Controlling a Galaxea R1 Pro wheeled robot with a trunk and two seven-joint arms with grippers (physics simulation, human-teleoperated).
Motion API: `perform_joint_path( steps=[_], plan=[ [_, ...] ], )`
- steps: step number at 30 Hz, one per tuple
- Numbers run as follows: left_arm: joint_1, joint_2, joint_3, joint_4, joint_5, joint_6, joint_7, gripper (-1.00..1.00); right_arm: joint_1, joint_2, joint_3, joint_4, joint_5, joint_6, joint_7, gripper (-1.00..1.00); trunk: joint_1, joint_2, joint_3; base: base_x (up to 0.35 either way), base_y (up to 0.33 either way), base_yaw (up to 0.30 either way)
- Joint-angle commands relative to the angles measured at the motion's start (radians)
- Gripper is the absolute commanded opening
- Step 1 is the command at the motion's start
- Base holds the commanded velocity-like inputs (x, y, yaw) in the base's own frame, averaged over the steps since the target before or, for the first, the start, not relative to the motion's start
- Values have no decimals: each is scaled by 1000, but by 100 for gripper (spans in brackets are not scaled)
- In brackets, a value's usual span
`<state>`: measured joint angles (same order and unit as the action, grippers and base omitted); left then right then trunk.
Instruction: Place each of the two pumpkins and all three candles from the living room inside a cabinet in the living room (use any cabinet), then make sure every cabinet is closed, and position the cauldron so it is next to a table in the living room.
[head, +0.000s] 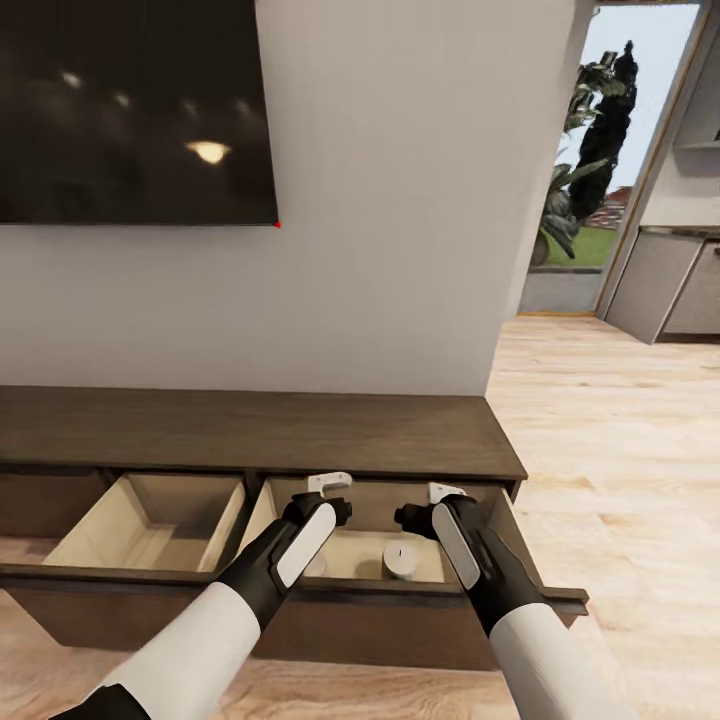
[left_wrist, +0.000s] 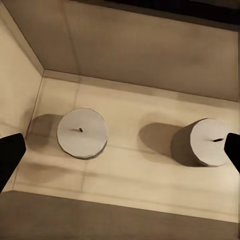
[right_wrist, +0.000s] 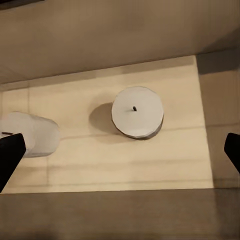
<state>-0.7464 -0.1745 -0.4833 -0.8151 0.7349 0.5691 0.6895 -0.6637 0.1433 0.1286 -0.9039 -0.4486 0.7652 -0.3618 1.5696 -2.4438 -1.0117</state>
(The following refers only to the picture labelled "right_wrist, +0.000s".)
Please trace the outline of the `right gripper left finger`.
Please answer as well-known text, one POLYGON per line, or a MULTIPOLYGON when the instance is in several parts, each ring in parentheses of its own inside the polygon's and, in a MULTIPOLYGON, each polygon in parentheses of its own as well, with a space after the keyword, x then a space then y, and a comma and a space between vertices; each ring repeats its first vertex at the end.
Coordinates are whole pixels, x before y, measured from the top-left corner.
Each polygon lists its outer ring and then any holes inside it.
POLYGON ((0 138, 0 193, 26 153, 22 133, 0 138))

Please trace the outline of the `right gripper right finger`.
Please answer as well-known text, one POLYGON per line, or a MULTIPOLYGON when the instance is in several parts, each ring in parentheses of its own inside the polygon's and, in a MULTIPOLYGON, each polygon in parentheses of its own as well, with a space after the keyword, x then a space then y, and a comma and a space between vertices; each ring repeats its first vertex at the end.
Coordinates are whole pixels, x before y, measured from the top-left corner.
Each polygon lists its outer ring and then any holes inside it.
POLYGON ((240 135, 229 133, 227 135, 224 151, 240 173, 240 135))

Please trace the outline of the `pillar candle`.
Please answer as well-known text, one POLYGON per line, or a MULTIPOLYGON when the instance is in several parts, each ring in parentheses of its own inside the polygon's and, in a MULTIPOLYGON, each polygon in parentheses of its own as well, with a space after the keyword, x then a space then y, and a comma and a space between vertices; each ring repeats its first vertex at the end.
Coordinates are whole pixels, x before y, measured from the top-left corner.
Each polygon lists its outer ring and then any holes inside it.
POLYGON ((29 113, 11 112, 0 119, 0 139, 22 133, 26 157, 49 156, 56 151, 61 142, 58 124, 29 113))
POLYGON ((112 121, 118 131, 136 140, 149 140, 164 122, 162 100, 149 87, 127 87, 113 100, 112 121))

